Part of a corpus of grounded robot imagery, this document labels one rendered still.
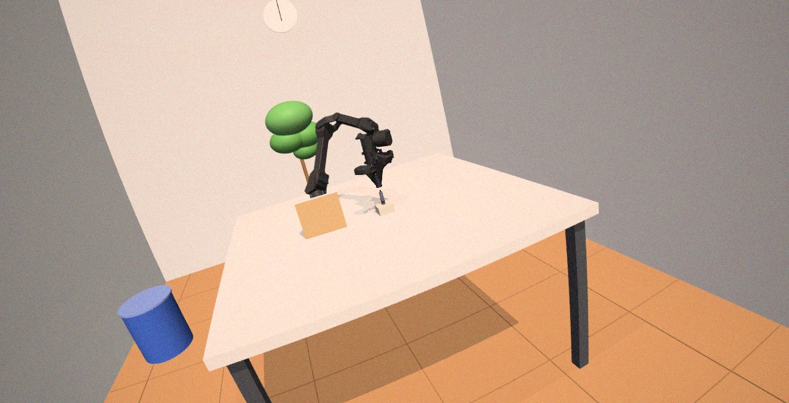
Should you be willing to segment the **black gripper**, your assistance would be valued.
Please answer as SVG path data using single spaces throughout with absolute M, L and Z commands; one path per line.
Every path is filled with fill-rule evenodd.
M 380 179 L 382 182 L 383 169 L 385 168 L 385 165 L 378 162 L 373 163 L 372 158 L 374 151 L 378 152 L 377 147 L 368 150 L 363 150 L 361 154 L 364 154 L 364 158 L 366 158 L 366 161 L 364 162 L 365 165 L 359 165 L 357 168 L 353 170 L 353 172 L 355 173 L 355 175 L 367 175 L 367 177 L 371 179 L 373 184 L 377 185 L 377 175 L 375 174 L 380 174 Z

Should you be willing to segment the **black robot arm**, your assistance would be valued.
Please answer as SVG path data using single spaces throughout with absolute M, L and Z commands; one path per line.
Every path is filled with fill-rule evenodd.
M 331 122 L 337 121 L 334 125 Z M 383 129 L 378 130 L 378 124 L 370 118 L 355 118 L 352 116 L 344 115 L 341 113 L 334 113 L 333 115 L 325 116 L 316 123 L 317 134 L 317 147 L 314 160 L 314 169 L 308 178 L 305 193 L 310 195 L 310 199 L 327 194 L 327 184 L 329 175 L 326 174 L 326 159 L 328 141 L 332 138 L 333 133 L 338 130 L 340 125 L 345 124 L 349 127 L 361 129 L 366 134 L 359 132 L 357 137 L 360 139 L 362 149 L 368 150 L 374 147 L 389 147 L 392 144 L 391 130 Z M 392 150 L 382 152 L 378 149 L 373 152 L 373 163 L 381 163 L 387 165 L 391 163 L 394 158 Z

